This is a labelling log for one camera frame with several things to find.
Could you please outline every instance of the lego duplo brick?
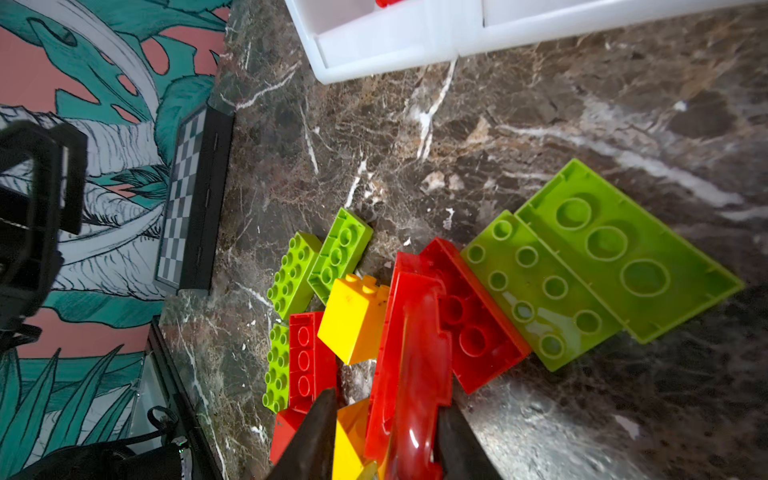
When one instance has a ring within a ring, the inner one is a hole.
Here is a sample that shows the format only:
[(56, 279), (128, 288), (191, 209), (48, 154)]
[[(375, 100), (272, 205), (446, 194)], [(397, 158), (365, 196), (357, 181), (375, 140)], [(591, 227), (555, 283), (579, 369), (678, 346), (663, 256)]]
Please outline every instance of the lego duplo brick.
[(275, 413), (288, 406), (288, 377), (290, 375), (288, 335), (287, 326), (275, 325), (270, 330), (270, 351), (266, 355), (269, 366), (264, 375), (266, 393), (264, 393), (261, 402)]
[(506, 210), (462, 257), (552, 372), (621, 330), (611, 312)]
[(640, 343), (743, 288), (578, 160), (516, 213)]
[(333, 449), (333, 480), (370, 480), (376, 463), (363, 454), (369, 400), (340, 409), (336, 414), (336, 443)]
[(374, 359), (379, 351), (389, 287), (376, 279), (347, 275), (337, 279), (317, 332), (346, 365)]
[[(400, 273), (398, 288), (422, 278)], [(438, 409), (451, 405), (451, 334), (440, 328), (435, 290), (406, 302), (403, 315), (406, 321), (397, 408), (386, 474), (388, 478), (442, 480), (442, 468), (433, 449)]]
[(345, 208), (339, 210), (309, 278), (310, 286), (323, 304), (328, 304), (336, 279), (355, 271), (372, 235), (373, 228), (355, 214)]
[(272, 435), (272, 448), (270, 449), (270, 462), (273, 465), (283, 456), (283, 452), (286, 451), (288, 444), (296, 434), (296, 430), (299, 429), (301, 422), (304, 421), (304, 417), (306, 417), (304, 413), (297, 412), (294, 409), (285, 409), (277, 414), (275, 430)]
[(336, 388), (336, 355), (317, 338), (323, 312), (290, 316), (291, 409), (308, 413), (317, 396)]
[(320, 252), (320, 240), (311, 233), (297, 232), (288, 243), (288, 252), (280, 260), (275, 281), (266, 292), (275, 311), (283, 320), (306, 310), (314, 292), (307, 282), (312, 265)]
[(473, 393), (531, 353), (452, 243), (435, 238), (419, 257), (421, 271), (415, 273), (445, 284), (440, 326), (451, 333), (452, 369), (465, 392)]
[(395, 418), (407, 309), (412, 310), (412, 305), (418, 306), (428, 296), (436, 298), (445, 295), (445, 286), (441, 280), (408, 271), (401, 273), (401, 270), (409, 268), (406, 264), (414, 259), (418, 257), (402, 252), (397, 254), (392, 275), (392, 295), (373, 375), (365, 454), (380, 465), (386, 456)]

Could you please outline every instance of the green brick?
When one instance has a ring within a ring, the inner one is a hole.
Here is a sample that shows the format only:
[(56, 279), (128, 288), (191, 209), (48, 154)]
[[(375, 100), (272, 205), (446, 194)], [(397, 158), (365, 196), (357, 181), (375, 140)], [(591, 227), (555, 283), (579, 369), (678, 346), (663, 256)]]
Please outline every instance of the green brick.
[(287, 326), (275, 325), (270, 330), (270, 352), (266, 355), (269, 369), (264, 375), (266, 393), (261, 402), (275, 413), (288, 408), (288, 339)]
[(621, 324), (509, 211), (462, 258), (552, 372), (621, 331)]
[(323, 304), (328, 303), (333, 281), (355, 271), (372, 236), (373, 228), (347, 209), (339, 210), (310, 274), (310, 286)]
[(640, 343), (743, 288), (731, 272), (575, 159), (515, 216)]
[(275, 311), (286, 321), (294, 313), (304, 313), (312, 300), (314, 293), (307, 279), (320, 251), (320, 240), (310, 233), (298, 232), (288, 247), (275, 281), (266, 292)]

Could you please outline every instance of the painted wall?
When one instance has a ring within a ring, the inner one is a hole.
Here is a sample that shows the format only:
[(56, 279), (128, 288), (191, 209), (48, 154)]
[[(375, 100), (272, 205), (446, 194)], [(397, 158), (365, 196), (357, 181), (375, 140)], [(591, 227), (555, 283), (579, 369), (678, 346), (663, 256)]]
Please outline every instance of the painted wall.
[[(66, 445), (125, 436), (154, 286), (179, 121), (213, 86), (231, 0), (0, 2), (0, 128), (67, 121), (88, 136), (79, 235), (28, 323), (37, 343), (0, 359), (0, 480)], [(0, 185), (26, 193), (26, 164)]]

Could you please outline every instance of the brown marble surface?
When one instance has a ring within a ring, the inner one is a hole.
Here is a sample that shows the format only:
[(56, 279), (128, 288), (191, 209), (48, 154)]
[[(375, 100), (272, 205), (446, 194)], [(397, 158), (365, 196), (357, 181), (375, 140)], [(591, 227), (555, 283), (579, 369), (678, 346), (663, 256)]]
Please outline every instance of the brown marble surface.
[[(294, 232), (323, 238), (349, 206), (375, 229), (359, 272), (388, 283), (397, 251), (466, 244), (572, 157), (747, 287), (649, 345), (621, 333), (554, 374), (532, 355), (472, 396), (456, 384), (455, 401), (505, 478), (766, 478), (768, 8), (327, 86), (283, 2), (236, 2), (227, 47), (213, 289), (162, 318), (224, 478), (270, 468), (265, 297)], [(374, 369), (342, 369), (347, 401)]]

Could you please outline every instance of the folding chess box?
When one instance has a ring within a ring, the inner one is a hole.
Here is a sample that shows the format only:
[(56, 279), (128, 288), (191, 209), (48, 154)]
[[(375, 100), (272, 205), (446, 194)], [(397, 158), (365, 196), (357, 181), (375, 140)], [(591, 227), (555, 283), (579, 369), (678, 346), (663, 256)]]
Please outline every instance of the folding chess box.
[(169, 293), (210, 289), (232, 123), (205, 104), (180, 123), (154, 273)]

